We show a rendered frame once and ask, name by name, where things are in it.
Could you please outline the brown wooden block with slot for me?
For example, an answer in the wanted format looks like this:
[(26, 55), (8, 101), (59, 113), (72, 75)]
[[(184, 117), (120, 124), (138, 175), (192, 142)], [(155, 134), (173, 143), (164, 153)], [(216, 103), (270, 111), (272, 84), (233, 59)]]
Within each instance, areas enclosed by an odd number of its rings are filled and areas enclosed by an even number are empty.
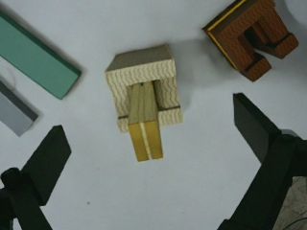
[(201, 28), (231, 67), (251, 82), (272, 69), (253, 48), (283, 59), (299, 44), (274, 7), (273, 0), (235, 0)]

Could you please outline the tan wooden block with slot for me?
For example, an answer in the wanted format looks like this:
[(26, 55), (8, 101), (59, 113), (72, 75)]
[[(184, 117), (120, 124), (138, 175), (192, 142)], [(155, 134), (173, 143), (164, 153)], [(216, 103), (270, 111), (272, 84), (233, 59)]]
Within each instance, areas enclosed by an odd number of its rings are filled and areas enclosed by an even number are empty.
[(153, 81), (155, 85), (160, 127), (183, 123), (175, 61), (167, 45), (116, 55), (104, 73), (120, 133), (129, 133), (131, 86), (145, 81)]

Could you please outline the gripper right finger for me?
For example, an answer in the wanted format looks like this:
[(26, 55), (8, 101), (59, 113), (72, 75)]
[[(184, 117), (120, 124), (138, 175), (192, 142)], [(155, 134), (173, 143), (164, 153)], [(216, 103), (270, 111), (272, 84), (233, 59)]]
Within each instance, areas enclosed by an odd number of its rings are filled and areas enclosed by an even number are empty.
[(233, 94), (233, 111), (234, 125), (261, 167), (231, 218), (217, 230), (272, 230), (293, 177), (305, 176), (307, 189), (307, 140), (278, 128), (243, 92)]

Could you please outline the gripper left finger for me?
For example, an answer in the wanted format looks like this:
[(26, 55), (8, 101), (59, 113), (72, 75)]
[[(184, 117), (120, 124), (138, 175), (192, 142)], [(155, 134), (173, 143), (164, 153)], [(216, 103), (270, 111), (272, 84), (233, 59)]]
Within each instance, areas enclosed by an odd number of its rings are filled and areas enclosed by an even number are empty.
[(72, 153), (62, 125), (53, 126), (21, 171), (1, 173), (0, 230), (13, 230), (13, 219), (22, 230), (53, 230), (39, 206), (46, 206)]

